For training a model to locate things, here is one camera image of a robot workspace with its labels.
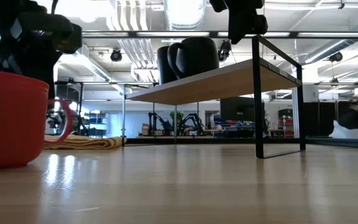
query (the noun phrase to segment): black metal table frame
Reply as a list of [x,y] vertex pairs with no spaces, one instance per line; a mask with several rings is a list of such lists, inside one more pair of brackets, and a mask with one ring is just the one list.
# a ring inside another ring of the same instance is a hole
[[296,152],[301,152],[306,150],[306,140],[305,133],[303,130],[303,89],[302,84],[297,88],[297,102],[298,107],[294,108],[294,113],[298,112],[299,120],[299,139],[300,139],[300,149],[296,151],[281,152],[278,154],[265,155],[264,153],[264,138],[263,138],[263,108],[262,108],[262,87],[260,79],[260,48],[259,43],[263,44],[277,55],[281,56],[284,60],[296,67],[296,78],[299,81],[302,81],[302,66],[293,60],[286,53],[281,51],[279,48],[274,46],[265,38],[260,35],[256,35],[252,38],[252,63],[254,68],[254,105],[255,105],[255,152],[256,157],[259,159],[267,159],[271,157],[284,156]]

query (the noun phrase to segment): folded cloth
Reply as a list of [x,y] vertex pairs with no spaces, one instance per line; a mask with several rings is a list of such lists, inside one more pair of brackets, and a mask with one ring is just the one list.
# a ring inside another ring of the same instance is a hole
[[[59,136],[45,135],[45,139],[49,141],[55,141],[58,138]],[[44,149],[114,149],[119,146],[122,146],[121,137],[96,139],[71,134],[61,144],[44,144]]]

